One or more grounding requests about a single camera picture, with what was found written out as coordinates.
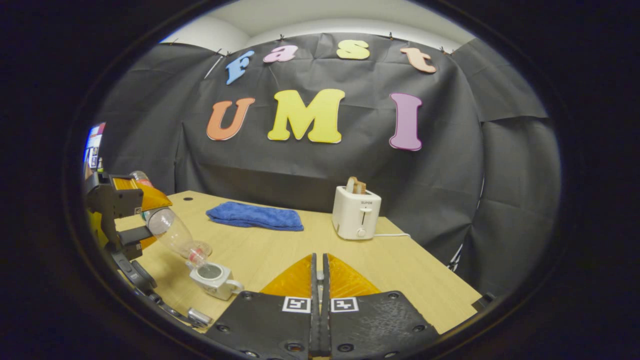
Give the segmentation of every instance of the white power cord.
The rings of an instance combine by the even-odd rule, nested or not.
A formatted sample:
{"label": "white power cord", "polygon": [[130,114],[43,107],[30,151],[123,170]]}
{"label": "white power cord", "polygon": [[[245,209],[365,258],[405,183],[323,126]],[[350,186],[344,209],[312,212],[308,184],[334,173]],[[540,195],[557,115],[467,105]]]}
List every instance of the white power cord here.
{"label": "white power cord", "polygon": [[409,236],[409,237],[411,237],[411,235],[409,235],[407,233],[402,233],[402,234],[375,234],[374,236]]}

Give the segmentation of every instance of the ceiling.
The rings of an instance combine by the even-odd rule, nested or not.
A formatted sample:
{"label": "ceiling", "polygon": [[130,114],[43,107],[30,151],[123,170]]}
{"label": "ceiling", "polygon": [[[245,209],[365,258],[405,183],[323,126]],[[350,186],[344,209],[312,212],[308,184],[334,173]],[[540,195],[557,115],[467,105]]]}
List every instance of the ceiling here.
{"label": "ceiling", "polygon": [[231,23],[250,37],[312,20],[356,18],[395,22],[459,44],[474,38],[453,22],[407,0],[239,0],[208,15]]}

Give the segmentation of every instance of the yellow robot part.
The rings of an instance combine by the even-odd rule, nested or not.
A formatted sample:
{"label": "yellow robot part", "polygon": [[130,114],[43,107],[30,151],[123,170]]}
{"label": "yellow robot part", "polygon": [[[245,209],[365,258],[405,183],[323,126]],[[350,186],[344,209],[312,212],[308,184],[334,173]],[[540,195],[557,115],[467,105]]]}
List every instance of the yellow robot part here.
{"label": "yellow robot part", "polygon": [[344,261],[327,254],[329,259],[331,298],[377,294],[380,290]]}
{"label": "yellow robot part", "polygon": [[140,189],[144,193],[142,196],[142,211],[163,208],[173,205],[171,200],[160,190],[141,184],[134,179],[125,179],[122,177],[113,178],[113,186],[116,190],[133,190]]}
{"label": "yellow robot part", "polygon": [[276,276],[262,293],[278,296],[311,297],[311,259],[305,256]]}

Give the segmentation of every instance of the monitor screen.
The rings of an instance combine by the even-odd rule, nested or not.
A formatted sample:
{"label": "monitor screen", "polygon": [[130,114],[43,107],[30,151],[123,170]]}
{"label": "monitor screen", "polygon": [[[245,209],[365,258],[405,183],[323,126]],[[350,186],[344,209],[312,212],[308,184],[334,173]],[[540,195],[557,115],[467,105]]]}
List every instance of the monitor screen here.
{"label": "monitor screen", "polygon": [[106,123],[100,123],[91,128],[89,131],[89,137],[86,140],[86,147],[84,150],[84,162],[88,163],[91,169],[98,167],[98,148],[100,147],[100,140],[102,139],[102,132]]}

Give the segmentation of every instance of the white cup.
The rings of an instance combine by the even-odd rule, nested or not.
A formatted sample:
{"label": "white cup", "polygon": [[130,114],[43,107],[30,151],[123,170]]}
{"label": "white cup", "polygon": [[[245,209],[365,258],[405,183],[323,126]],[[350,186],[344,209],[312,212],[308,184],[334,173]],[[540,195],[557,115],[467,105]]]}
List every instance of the white cup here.
{"label": "white cup", "polygon": [[189,277],[213,297],[228,300],[231,294],[239,294],[244,290],[240,282],[233,280],[231,269],[225,266],[207,262],[195,268],[189,261],[186,264],[191,269]]}

